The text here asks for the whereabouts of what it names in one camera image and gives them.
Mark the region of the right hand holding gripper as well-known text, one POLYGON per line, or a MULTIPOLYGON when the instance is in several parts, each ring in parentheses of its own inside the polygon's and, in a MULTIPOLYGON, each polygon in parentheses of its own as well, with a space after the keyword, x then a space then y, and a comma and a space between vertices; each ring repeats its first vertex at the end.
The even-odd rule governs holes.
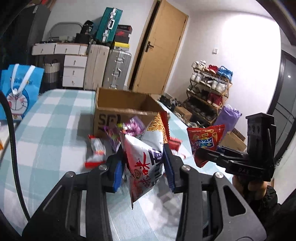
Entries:
MULTIPOLYGON (((240 181, 239 177, 236 175, 233 175, 232 177, 232 185, 236 188, 236 190, 244 196, 244 186, 242 182, 240 181)), ((254 193, 255 200, 262 199, 267 191, 268 182, 266 181, 249 181, 247 185, 247 190, 254 193)))

